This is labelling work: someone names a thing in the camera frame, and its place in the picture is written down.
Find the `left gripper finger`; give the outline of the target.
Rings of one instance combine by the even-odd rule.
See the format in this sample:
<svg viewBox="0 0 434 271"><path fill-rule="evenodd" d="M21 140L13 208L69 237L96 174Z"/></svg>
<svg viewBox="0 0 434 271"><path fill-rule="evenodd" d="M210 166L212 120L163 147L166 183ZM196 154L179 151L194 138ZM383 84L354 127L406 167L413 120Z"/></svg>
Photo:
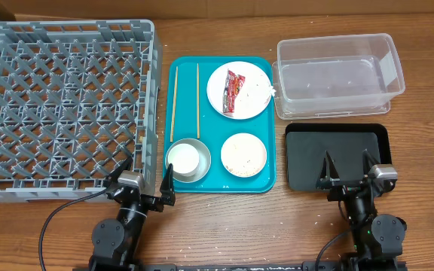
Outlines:
<svg viewBox="0 0 434 271"><path fill-rule="evenodd" d="M160 186L160 201L167 206L174 206L176 201L174 182L173 182L173 164L167 167L166 174Z"/></svg>
<svg viewBox="0 0 434 271"><path fill-rule="evenodd" d="M109 183L116 183L123 171L130 171L133 164L133 158L129 156L118 168L114 169L108 176Z"/></svg>

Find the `large white round plate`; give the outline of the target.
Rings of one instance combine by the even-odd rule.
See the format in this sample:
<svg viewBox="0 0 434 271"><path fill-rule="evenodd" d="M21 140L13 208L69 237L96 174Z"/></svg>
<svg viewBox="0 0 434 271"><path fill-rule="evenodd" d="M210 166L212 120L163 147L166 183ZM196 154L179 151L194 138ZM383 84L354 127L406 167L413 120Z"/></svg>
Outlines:
<svg viewBox="0 0 434 271"><path fill-rule="evenodd" d="M222 97L228 70L246 78L235 100L235 112L232 114L224 114L222 110ZM270 79L263 69L250 62L234 61L219 66L210 75L206 94L211 106L218 113L231 119L245 120L259 115L266 109L272 98L267 91L269 87L272 87Z"/></svg>

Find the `cream white plastic cup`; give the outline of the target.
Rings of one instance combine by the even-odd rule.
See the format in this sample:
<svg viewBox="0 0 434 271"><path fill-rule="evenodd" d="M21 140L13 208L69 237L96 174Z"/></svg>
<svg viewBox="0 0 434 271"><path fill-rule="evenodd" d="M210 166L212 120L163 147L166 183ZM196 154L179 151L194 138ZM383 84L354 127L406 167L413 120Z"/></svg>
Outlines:
<svg viewBox="0 0 434 271"><path fill-rule="evenodd" d="M197 149L193 145L178 143L169 149L167 162L173 165L175 173L190 176L197 171L200 157Z"/></svg>

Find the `wooden chopstick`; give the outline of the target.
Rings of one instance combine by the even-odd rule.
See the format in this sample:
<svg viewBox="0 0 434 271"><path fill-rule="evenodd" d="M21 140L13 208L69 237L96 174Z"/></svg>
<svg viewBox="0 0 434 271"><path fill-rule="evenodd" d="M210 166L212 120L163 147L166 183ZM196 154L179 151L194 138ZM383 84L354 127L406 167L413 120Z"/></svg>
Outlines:
<svg viewBox="0 0 434 271"><path fill-rule="evenodd" d="M197 114L197 139L200 139L200 66L196 67L196 114Z"/></svg>
<svg viewBox="0 0 434 271"><path fill-rule="evenodd" d="M175 132L175 118L176 118L176 100L178 93L178 78L179 78L179 67L176 66L174 89L173 89L173 106L172 106L172 118L171 118L171 130L170 130L170 143L174 142L174 132Z"/></svg>

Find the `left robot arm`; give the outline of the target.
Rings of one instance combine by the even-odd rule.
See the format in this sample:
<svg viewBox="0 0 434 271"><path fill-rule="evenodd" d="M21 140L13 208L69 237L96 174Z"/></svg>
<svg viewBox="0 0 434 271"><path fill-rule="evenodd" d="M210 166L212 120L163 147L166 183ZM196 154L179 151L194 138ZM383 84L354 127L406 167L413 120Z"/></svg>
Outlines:
<svg viewBox="0 0 434 271"><path fill-rule="evenodd" d="M134 254L148 212L162 212L175 204L173 165L167 167L161 196L152 196L142 192L145 180L141 173L130 170L132 164L133 158L128 157L105 178L105 195L120 208L116 218L102 220L93 228L89 271L139 270Z"/></svg>

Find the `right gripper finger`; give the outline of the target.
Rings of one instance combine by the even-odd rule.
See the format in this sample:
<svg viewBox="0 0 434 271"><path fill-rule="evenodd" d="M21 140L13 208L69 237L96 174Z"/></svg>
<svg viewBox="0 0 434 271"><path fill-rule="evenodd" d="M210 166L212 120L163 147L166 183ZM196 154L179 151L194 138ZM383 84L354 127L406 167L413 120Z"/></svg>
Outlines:
<svg viewBox="0 0 434 271"><path fill-rule="evenodd" d="M375 173L373 167L378 165L380 162L372 156L367 149L362 152L362 161L363 161L363 173L368 177L375 177Z"/></svg>
<svg viewBox="0 0 434 271"><path fill-rule="evenodd" d="M333 188L339 185L340 177L335 168L333 159L331 158L328 151L326 151L323 163L322 170L316 181L317 188Z"/></svg>

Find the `red snack wrapper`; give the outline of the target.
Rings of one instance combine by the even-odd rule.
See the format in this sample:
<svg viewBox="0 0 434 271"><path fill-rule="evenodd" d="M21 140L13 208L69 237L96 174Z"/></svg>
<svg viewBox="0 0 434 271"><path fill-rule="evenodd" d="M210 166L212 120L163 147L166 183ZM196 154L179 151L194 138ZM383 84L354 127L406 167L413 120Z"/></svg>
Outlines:
<svg viewBox="0 0 434 271"><path fill-rule="evenodd" d="M231 70L228 70L222 97L222 110L224 114L232 114L235 112L235 100L243 87L245 80L246 78L244 76L237 75Z"/></svg>

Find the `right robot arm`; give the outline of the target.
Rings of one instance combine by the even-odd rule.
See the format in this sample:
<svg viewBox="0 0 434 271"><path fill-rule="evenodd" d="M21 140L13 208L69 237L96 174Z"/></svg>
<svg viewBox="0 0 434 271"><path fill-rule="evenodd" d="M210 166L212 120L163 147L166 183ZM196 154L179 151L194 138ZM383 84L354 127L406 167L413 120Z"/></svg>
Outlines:
<svg viewBox="0 0 434 271"><path fill-rule="evenodd" d="M406 270L398 262L407 230L406 222L394 215L380 215L374 199L394 189L398 173L391 164L380 164L367 150L362 152L363 175L342 181L330 154L326 154L316 187L329 192L327 200L337 202L349 229L327 242L318 253L313 268L320 269L326 250L350 234L355 251L345 254L333 270Z"/></svg>

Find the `white tissue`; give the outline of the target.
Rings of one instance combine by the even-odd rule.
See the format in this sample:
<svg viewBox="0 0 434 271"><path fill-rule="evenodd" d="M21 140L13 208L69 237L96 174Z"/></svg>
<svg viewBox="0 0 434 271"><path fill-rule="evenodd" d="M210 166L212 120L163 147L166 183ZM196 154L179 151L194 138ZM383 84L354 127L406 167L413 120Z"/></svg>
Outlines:
<svg viewBox="0 0 434 271"><path fill-rule="evenodd" d="M269 87L267 91L271 96L275 96L276 90L273 87Z"/></svg>

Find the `grey metal bowl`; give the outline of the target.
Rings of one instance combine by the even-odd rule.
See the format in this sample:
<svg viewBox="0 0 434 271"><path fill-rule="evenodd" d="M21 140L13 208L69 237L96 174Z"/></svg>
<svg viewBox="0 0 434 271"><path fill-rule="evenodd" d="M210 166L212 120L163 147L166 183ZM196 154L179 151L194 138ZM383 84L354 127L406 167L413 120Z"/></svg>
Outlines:
<svg viewBox="0 0 434 271"><path fill-rule="evenodd" d="M199 166L197 168L197 171L193 175L190 175L190 176L180 175L178 173L175 173L173 170L174 179L176 181L186 183L186 184L199 181L207 174L207 172L209 171L210 166L211 166L211 154L209 152L208 147L205 146L205 144L202 143L201 141L199 141L198 139L180 139L177 142L173 143L170 146L170 148L173 145L178 144L178 143L188 143L190 145L193 145L199 153L200 163L199 163ZM169 163L167 162L167 153L166 153L165 159L164 159L165 166L169 165Z"/></svg>

